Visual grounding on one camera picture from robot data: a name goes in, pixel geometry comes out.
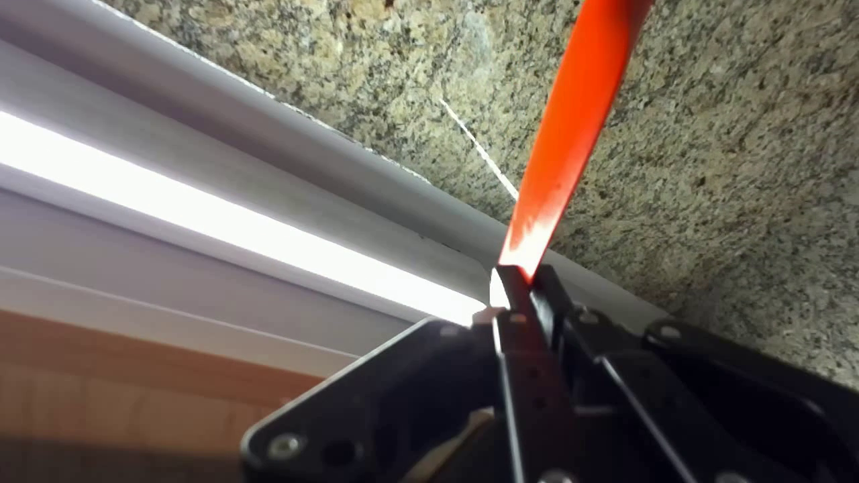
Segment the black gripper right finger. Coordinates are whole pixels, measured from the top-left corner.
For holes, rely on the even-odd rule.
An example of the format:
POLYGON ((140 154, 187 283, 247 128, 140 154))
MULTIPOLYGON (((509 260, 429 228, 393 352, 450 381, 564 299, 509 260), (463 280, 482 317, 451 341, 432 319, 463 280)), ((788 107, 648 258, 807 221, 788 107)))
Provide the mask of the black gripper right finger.
POLYGON ((636 334, 577 303, 542 266, 535 291, 553 309, 553 348, 572 386, 574 471, 584 483, 703 483, 699 396, 636 334))

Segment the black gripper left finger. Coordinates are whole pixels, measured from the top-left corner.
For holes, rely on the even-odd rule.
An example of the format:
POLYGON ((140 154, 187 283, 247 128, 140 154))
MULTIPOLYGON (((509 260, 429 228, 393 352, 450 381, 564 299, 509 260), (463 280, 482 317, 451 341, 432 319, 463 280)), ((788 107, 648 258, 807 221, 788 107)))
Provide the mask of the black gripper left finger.
POLYGON ((570 393, 519 268, 491 271, 489 303, 514 483, 572 483, 570 393))

